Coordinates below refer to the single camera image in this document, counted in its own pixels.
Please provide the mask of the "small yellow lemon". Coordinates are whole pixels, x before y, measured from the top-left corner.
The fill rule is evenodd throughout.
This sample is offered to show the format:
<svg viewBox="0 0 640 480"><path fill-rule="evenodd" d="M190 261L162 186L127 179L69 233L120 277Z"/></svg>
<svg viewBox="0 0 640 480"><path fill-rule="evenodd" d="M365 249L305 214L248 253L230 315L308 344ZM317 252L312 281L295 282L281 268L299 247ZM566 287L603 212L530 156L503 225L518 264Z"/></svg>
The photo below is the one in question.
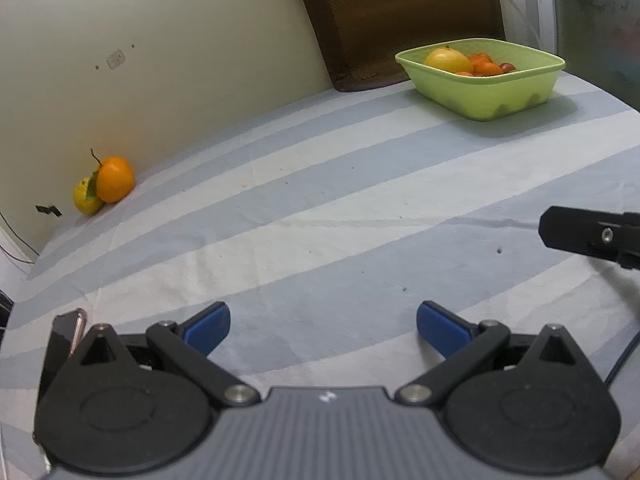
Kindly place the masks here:
<svg viewBox="0 0 640 480"><path fill-rule="evenodd" d="M73 200L76 209L85 216L93 216L105 205L104 201L96 195L96 178L83 178L75 186Z"/></svg>

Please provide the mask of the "large yellow lemon in basket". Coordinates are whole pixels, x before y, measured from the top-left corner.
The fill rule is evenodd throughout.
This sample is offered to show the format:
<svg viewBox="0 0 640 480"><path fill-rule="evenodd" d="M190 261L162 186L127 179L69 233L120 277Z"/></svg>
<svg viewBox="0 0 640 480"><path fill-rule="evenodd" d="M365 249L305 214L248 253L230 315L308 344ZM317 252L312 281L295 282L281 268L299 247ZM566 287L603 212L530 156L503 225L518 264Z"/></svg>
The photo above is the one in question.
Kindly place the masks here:
<svg viewBox="0 0 640 480"><path fill-rule="evenodd" d="M474 72L474 66L470 59L460 51L449 46L440 47L430 52L423 63L426 66L443 70L447 73L469 73Z"/></svg>

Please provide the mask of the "white wall socket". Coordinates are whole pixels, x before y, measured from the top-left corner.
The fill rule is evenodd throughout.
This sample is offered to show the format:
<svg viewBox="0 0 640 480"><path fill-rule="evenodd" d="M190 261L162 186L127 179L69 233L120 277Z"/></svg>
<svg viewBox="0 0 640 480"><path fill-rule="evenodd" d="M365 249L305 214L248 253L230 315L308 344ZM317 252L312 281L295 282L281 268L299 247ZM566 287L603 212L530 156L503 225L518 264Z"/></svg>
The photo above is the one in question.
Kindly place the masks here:
<svg viewBox="0 0 640 480"><path fill-rule="evenodd" d="M122 50L118 49L106 58L106 64L110 70L116 70L117 67L124 64L126 55Z"/></svg>

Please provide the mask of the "brown wooden chair back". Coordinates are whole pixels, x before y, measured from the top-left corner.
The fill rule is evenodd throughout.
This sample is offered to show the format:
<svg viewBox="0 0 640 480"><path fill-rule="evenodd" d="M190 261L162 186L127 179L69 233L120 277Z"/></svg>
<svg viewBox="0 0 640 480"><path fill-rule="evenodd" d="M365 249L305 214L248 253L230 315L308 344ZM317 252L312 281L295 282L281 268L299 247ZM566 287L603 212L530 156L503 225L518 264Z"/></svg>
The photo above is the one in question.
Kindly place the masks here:
<svg viewBox="0 0 640 480"><path fill-rule="evenodd" d="M499 0L303 0L332 86L363 91L407 78L401 51L504 36Z"/></svg>

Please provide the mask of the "small red fruit in basket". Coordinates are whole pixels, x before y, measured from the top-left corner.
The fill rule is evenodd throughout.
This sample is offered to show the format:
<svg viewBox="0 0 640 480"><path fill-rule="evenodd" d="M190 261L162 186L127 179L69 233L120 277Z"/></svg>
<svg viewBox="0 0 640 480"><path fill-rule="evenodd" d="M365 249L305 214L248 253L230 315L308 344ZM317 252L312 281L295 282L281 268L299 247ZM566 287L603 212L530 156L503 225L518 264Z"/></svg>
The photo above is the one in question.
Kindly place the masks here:
<svg viewBox="0 0 640 480"><path fill-rule="evenodd" d="M511 63L502 63L500 68L504 74L508 74L516 71L516 67Z"/></svg>

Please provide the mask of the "orange tangerine in basket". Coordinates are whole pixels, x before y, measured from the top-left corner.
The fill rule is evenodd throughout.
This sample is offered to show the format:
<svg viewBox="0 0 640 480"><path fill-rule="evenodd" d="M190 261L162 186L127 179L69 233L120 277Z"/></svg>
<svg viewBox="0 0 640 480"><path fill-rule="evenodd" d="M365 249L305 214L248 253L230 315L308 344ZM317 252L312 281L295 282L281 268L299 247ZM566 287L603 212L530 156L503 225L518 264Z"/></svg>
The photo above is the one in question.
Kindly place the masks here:
<svg viewBox="0 0 640 480"><path fill-rule="evenodd" d="M492 58L484 52L470 55L469 60L473 66L477 66L478 64L484 64L484 63L492 63Z"/></svg>
<svg viewBox="0 0 640 480"><path fill-rule="evenodd" d="M474 75L479 77L498 76L503 74L503 69L500 65L481 60L474 65Z"/></svg>

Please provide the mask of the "smartphone with pink case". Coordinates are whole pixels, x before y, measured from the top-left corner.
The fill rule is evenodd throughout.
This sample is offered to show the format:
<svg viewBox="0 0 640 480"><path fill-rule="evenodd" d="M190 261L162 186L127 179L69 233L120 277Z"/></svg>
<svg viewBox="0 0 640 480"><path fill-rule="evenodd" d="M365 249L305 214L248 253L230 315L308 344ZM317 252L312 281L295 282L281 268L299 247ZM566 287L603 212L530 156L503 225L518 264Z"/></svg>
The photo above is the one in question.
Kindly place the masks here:
<svg viewBox="0 0 640 480"><path fill-rule="evenodd" d="M87 312L78 308L59 314L53 319L43 359L37 402L46 394L58 371L80 343L85 333L87 318Z"/></svg>

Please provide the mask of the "green plastic fruit basket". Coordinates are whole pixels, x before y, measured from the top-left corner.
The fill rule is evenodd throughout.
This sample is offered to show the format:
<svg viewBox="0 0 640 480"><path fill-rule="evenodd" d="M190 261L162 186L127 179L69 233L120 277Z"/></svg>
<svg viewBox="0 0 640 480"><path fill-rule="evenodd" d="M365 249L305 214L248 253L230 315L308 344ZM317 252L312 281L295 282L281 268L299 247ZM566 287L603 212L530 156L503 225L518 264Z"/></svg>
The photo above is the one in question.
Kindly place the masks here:
<svg viewBox="0 0 640 480"><path fill-rule="evenodd" d="M424 64L427 55L450 47L462 54L487 54L515 67L504 75L464 76ZM522 44L491 38L468 38L401 51L395 61L427 99L465 118L493 120L547 102L565 61Z"/></svg>

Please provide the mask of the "black tape piece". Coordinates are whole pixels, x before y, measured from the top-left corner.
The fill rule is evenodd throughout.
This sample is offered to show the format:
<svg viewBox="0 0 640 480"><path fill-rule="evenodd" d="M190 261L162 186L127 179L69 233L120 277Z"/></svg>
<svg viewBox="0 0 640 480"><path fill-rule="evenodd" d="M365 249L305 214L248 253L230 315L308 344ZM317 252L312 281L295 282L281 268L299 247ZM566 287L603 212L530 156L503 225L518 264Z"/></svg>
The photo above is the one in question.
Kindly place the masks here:
<svg viewBox="0 0 640 480"><path fill-rule="evenodd" d="M36 211L40 212L40 214L53 214L56 218L60 218L62 216L62 212L58 209L57 206L35 206Z"/></svg>

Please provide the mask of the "orange tangerine with leaf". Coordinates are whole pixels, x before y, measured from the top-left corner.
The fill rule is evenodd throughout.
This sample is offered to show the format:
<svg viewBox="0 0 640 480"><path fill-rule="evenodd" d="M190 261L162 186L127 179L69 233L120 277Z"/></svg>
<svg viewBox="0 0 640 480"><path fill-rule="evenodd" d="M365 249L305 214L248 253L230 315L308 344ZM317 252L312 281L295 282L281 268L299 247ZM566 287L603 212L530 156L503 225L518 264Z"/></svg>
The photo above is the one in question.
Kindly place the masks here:
<svg viewBox="0 0 640 480"><path fill-rule="evenodd" d="M136 184L134 168L119 156L98 159L96 154L91 155L98 163L89 184L91 193L107 204L114 204L125 198Z"/></svg>

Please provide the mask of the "striped blue white tablecloth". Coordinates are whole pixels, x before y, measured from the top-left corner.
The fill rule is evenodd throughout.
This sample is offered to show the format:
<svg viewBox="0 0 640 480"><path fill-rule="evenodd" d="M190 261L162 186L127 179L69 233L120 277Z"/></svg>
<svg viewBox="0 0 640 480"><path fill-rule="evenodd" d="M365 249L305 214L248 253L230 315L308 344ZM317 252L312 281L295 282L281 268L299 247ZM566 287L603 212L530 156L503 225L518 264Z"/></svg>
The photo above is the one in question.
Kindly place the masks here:
<svg viewBox="0 0 640 480"><path fill-rule="evenodd" d="M416 336L434 300L523 333L563 324L606 374L639 329L639 277L549 249L550 206L639 207L639 115L575 76L547 103L473 122L404 82L328 91L216 134L147 171L120 204L70 216L40 252L1 350L9 479L32 440L52 320L139 333L214 301L213 358L259 389L395 389L437 362Z"/></svg>

